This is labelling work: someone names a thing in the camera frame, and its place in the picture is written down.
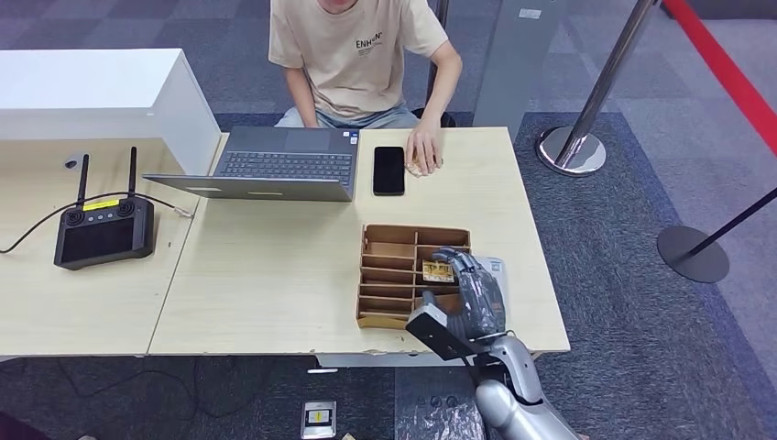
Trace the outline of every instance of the person's hand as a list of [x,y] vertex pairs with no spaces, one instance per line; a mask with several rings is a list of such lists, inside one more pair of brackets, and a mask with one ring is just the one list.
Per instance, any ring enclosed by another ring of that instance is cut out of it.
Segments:
[[410,165],[413,159],[417,158],[418,166],[424,176],[432,174],[443,165],[440,142],[437,140],[439,133],[439,117],[422,117],[421,122],[408,137],[405,162]]

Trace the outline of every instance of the yellow label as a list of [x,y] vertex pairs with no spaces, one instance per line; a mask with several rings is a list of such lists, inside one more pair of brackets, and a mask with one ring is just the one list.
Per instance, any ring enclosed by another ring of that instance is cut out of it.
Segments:
[[109,200],[107,202],[85,204],[83,206],[84,211],[93,211],[95,209],[107,208],[108,206],[118,206],[118,200]]
[[437,261],[423,262],[423,280],[434,282],[455,282],[454,268]]

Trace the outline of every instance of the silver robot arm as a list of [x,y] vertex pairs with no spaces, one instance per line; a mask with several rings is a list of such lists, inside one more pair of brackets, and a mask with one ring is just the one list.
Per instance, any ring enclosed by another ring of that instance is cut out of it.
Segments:
[[475,403],[487,425],[505,440],[580,439],[545,397],[531,354],[518,338],[500,337],[488,355],[504,365],[509,377],[507,384],[484,379],[477,385]]
[[446,313],[425,291],[424,304],[405,328],[443,360],[461,358],[468,364],[467,357],[475,356],[477,370],[484,373],[476,381],[477,409],[504,440],[579,440],[545,397],[529,350],[505,332],[504,302],[494,277],[474,258],[449,247],[432,258],[454,268],[463,311]]

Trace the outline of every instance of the cardboard box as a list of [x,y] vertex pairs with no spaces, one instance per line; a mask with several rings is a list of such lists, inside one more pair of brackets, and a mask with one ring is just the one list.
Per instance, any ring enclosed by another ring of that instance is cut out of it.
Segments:
[[362,231],[361,280],[356,302],[360,327],[403,330],[430,291],[448,313],[461,310],[456,282],[424,281],[422,264],[437,248],[471,253],[469,231],[424,226],[366,225]]

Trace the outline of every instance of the laptop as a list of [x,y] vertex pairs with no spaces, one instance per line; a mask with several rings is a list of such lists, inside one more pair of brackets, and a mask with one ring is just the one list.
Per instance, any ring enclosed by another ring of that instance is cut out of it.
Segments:
[[143,178],[211,199],[351,202],[358,130],[235,126],[213,176]]

